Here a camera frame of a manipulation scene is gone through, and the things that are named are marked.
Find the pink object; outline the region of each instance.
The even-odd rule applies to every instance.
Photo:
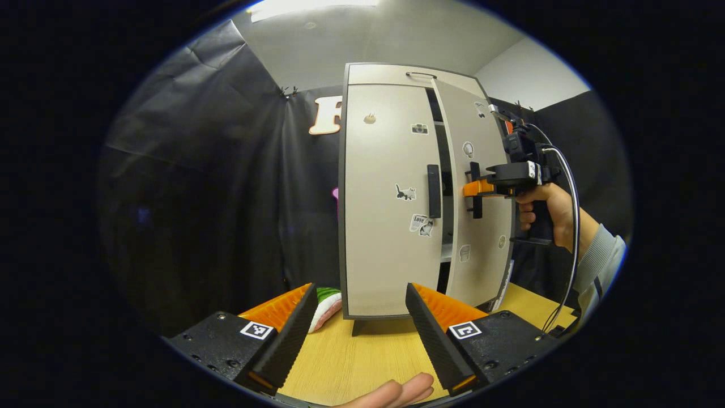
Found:
[[[342,299],[336,301],[335,303],[332,303],[332,306],[330,306],[330,308],[327,309],[327,311],[318,320],[318,323],[315,325],[315,329],[313,330],[313,332],[320,329],[323,323],[327,322],[327,320],[330,319],[332,315],[340,309],[342,309]]]
[[[335,187],[334,190],[332,190],[332,196],[335,197],[335,202],[337,203],[337,220],[340,220],[340,199],[337,197],[337,188]]]

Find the ceiling light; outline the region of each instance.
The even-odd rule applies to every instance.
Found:
[[[290,12],[320,9],[329,6],[377,6],[379,0],[264,0],[246,10],[252,23]]]

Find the cabinet door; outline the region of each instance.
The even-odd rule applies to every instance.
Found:
[[[515,201],[503,197],[483,199],[482,219],[468,212],[470,198],[463,186],[465,172],[476,161],[484,169],[508,163],[497,119],[489,102],[461,88],[433,80],[445,124],[451,159],[453,189],[453,248],[446,294],[477,306],[496,298],[510,261],[510,242]]]
[[[343,103],[345,314],[407,316],[408,282],[435,288],[440,270],[442,220],[428,218],[427,170],[440,167],[440,158],[426,90],[350,85]],[[439,173],[435,180],[440,198]]]

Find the wall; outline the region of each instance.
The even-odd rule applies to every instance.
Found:
[[[567,64],[531,38],[524,38],[476,74],[493,98],[542,109],[589,91]]]

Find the ceiling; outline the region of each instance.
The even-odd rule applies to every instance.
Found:
[[[377,7],[326,7],[252,23],[232,17],[247,46],[281,87],[342,84],[347,62],[422,65],[474,75],[522,32],[458,1],[380,0]]]

